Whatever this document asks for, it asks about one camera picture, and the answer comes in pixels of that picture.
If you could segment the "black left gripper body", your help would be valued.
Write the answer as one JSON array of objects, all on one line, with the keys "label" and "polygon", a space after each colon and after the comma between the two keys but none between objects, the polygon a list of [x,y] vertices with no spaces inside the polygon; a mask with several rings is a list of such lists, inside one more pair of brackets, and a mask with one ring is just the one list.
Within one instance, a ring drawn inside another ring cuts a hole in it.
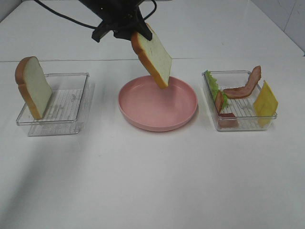
[{"label": "black left gripper body", "polygon": [[139,5],[142,0],[82,0],[81,3],[111,25],[113,36],[130,40],[135,21],[143,20]]}]

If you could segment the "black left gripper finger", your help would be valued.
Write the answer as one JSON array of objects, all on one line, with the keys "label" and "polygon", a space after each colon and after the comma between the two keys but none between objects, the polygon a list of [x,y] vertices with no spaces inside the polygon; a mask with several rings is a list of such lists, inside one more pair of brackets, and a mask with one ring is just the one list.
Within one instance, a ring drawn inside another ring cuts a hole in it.
[{"label": "black left gripper finger", "polygon": [[134,26],[134,39],[139,39],[141,36],[144,37],[147,40],[152,40],[153,34],[150,31],[148,25],[143,20],[137,20],[135,21]]},{"label": "black left gripper finger", "polygon": [[100,42],[100,40],[112,30],[110,24],[101,22],[98,27],[92,32],[91,38],[96,42]]}]

